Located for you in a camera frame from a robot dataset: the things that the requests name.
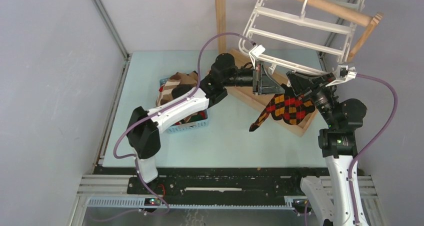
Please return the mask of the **red black argyle sock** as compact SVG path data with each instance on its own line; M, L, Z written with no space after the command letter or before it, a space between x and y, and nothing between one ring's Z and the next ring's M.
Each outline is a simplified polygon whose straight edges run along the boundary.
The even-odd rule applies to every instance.
M275 106L275 110L270 115L275 121L283 120L286 124L298 125L316 108L310 100L305 102L299 100L291 87L286 84L281 86L285 89L285 93L275 94L269 101Z

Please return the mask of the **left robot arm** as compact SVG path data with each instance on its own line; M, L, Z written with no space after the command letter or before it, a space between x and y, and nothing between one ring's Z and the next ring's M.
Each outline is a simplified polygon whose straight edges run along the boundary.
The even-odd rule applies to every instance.
M133 110L126 136L135 154L136 172L141 178L138 187L145 194L153 194L158 188L155 155L161 148L161 133L189 115L218 104L228 95L227 87L252 87L255 95L285 92L265 69L263 61L257 61L251 68L238 68L231 54L222 53L200 81L199 88L191 88L156 108L145 110L140 106Z

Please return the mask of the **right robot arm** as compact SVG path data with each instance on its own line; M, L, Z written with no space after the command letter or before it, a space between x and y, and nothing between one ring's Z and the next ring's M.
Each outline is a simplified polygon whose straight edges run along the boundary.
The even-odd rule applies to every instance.
M367 107L358 99L338 102L332 73L313 76L288 72L294 95L311 101L328 127L320 129L318 146L331 181L332 198L325 194L320 178L300 175L291 180L291 190L306 195L322 226L366 226L358 184L356 129L363 126Z

